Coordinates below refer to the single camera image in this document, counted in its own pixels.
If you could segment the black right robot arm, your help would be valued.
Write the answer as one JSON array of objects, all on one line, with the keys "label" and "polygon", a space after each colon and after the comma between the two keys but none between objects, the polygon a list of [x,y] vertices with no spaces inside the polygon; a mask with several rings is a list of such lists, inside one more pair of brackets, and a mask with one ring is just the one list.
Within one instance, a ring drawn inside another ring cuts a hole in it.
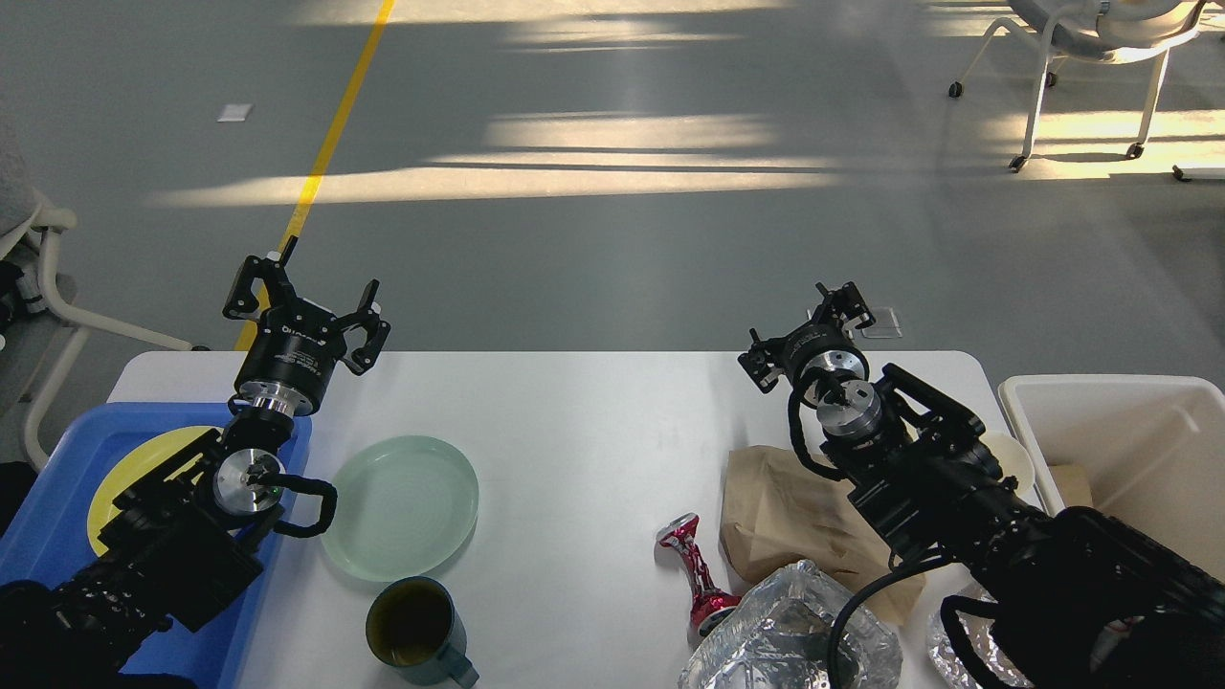
[{"label": "black right robot arm", "polygon": [[884,539],[891,570],[853,595],[827,644],[831,687],[849,620],[877,592],[933,568],[967,566],[989,600],[949,596],[940,615],[971,680],[1002,688],[963,615],[1036,688],[1220,688],[1223,584],[1138,528],[1093,508],[1047,515],[982,443],[974,411],[897,365],[871,380],[850,331],[875,321],[858,284],[821,287],[807,322],[753,337],[737,358],[761,392],[791,384],[793,452]]}]

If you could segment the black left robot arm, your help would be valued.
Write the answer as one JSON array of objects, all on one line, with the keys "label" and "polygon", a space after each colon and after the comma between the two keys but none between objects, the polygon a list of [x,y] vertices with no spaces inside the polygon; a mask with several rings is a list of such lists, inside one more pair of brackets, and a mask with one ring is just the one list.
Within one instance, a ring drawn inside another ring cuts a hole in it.
[{"label": "black left robot arm", "polygon": [[333,523],[336,487],[288,474],[279,451],[295,421],[323,405],[334,367],[371,370],[392,327],[379,280],[338,315],[296,294],[288,260],[245,257],[223,306],[256,325],[228,424],[123,488],[98,535],[104,553],[66,584],[2,586],[5,688],[189,688],[189,678],[126,676],[123,666],[156,633],[196,633],[227,611],[263,573],[268,535],[312,538]]}]

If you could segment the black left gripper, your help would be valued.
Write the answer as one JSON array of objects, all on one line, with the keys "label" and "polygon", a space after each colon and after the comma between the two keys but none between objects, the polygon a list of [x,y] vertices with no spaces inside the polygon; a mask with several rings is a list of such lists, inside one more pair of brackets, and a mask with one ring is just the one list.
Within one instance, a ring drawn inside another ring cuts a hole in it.
[{"label": "black left gripper", "polygon": [[[241,262],[222,308],[229,320],[254,320],[256,336],[234,380],[234,397],[250,406],[281,411],[287,417],[307,417],[323,405],[338,362],[355,376],[372,369],[390,336],[390,322],[376,302],[380,280],[371,280],[355,310],[336,314],[307,305],[278,309],[296,298],[287,275],[288,253],[249,255]],[[365,340],[355,347],[348,335],[360,331]]]}]

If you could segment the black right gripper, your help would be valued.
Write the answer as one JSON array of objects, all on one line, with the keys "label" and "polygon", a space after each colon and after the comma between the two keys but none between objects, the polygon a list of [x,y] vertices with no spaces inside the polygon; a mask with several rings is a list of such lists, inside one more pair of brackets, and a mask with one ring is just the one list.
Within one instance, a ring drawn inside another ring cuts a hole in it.
[{"label": "black right gripper", "polygon": [[748,348],[737,363],[762,395],[771,394],[779,381],[795,383],[809,369],[867,380],[869,362],[858,349],[855,332],[876,325],[876,318],[853,280],[828,288],[815,284],[821,302],[810,322],[791,333],[762,340],[757,329],[748,329]]}]

